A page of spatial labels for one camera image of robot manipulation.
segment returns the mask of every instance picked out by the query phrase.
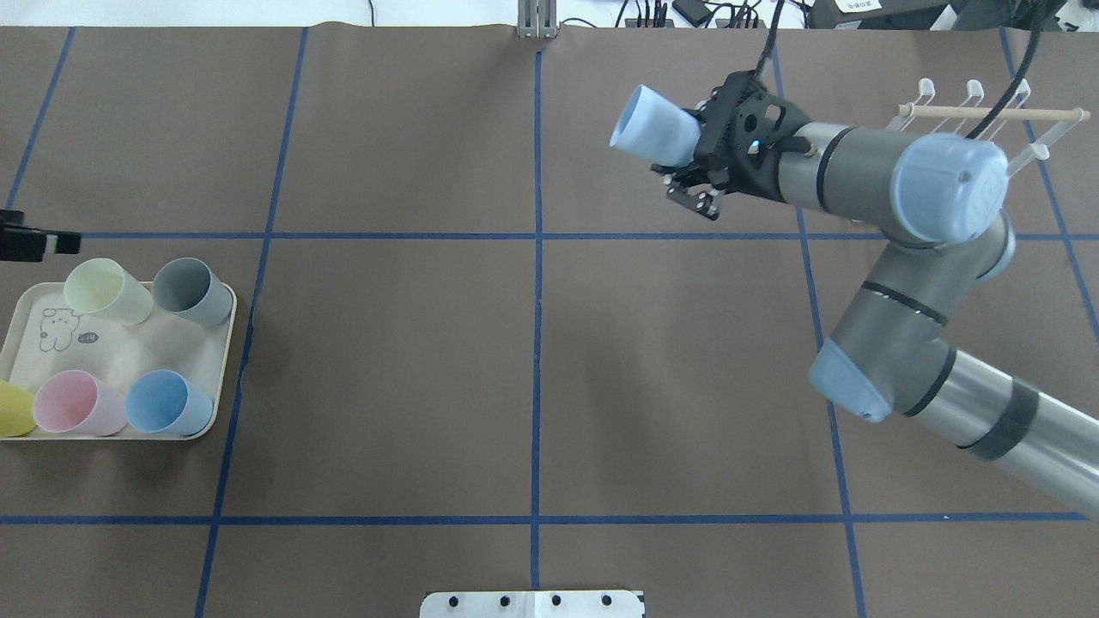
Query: tray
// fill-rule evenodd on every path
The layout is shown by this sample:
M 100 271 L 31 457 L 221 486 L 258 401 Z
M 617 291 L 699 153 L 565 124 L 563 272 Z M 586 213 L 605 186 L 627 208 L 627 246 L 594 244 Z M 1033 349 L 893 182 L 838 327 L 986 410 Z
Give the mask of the tray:
M 151 283 L 142 283 L 146 288 Z M 137 378 L 154 369 L 173 369 L 213 399 L 213 416 L 193 435 L 142 433 L 126 426 L 113 435 L 73 435 L 35 428 L 18 440 L 193 440 L 213 426 L 229 362 L 229 342 L 236 318 L 236 293 L 229 319 L 203 327 L 157 306 L 144 322 L 126 327 L 75 313 L 65 302 L 65 284 L 32 286 L 15 304 L 15 313 L 0 351 L 0 379 L 31 393 L 54 375 L 84 369 L 125 395 Z

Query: bear drawing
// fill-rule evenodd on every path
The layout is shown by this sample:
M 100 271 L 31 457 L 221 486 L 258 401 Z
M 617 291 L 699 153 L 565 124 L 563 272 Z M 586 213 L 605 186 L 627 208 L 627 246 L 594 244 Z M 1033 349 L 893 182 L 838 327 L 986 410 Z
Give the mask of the bear drawing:
M 38 347 L 43 352 L 68 350 L 79 324 L 80 316 L 71 309 L 43 309 L 42 328 L 40 329 L 42 341 Z

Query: light blue cup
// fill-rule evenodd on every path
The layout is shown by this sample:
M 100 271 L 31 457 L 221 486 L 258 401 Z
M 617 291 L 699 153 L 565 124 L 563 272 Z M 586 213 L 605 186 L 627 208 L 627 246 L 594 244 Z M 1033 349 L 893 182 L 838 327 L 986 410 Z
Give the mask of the light blue cup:
M 210 396 L 169 369 L 143 375 L 126 395 L 126 421 L 145 433 L 193 435 L 212 416 Z
M 639 86 L 622 110 L 610 146 L 643 161 L 682 167 L 695 156 L 702 126 L 689 113 Z

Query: gray cup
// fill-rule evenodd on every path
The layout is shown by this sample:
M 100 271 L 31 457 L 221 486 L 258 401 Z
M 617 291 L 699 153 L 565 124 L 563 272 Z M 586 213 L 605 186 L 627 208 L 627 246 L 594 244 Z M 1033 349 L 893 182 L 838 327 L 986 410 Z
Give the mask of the gray cup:
M 157 307 L 186 320 L 220 324 L 233 310 L 233 297 L 206 262 L 180 257 L 165 264 L 153 278 Z

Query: pale yellow cup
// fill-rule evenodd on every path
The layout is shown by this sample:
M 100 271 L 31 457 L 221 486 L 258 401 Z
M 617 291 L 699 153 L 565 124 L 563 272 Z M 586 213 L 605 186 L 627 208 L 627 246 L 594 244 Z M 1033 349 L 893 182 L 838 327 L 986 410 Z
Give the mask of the pale yellow cup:
M 33 407 L 34 395 L 0 379 L 0 435 L 13 438 L 34 429 Z

